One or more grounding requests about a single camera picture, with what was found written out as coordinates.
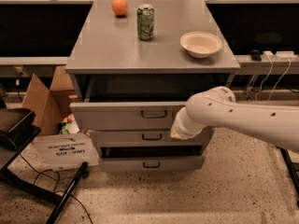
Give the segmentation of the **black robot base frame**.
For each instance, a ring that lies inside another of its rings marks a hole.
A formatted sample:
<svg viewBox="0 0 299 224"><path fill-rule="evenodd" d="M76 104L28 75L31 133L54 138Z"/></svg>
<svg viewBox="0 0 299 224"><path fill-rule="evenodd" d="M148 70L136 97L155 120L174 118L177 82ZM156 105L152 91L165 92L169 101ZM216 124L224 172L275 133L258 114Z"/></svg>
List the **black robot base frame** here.
<svg viewBox="0 0 299 224"><path fill-rule="evenodd" d="M46 224L54 224L68 199L72 196L72 192L79 180L88 175L88 164L83 162L79 166L77 172L70 179L63 195L42 189L13 174L8 169L8 166L17 157L21 157L38 175L45 175L44 172L38 172L38 170L21 155L22 151L41 132L41 129L33 124L35 116L34 111L26 108L0 109L0 181L31 194L37 199L54 204L55 208L46 222Z"/></svg>

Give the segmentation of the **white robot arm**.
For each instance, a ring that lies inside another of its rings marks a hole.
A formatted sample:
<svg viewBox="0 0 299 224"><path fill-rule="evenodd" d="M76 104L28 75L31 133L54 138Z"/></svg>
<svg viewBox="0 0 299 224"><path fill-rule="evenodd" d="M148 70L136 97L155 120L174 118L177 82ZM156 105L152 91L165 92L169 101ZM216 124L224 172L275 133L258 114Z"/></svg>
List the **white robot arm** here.
<svg viewBox="0 0 299 224"><path fill-rule="evenodd" d="M299 108L284 105L239 104L223 86L196 93L177 112L172 138L194 138L205 127L223 127L299 152Z"/></svg>

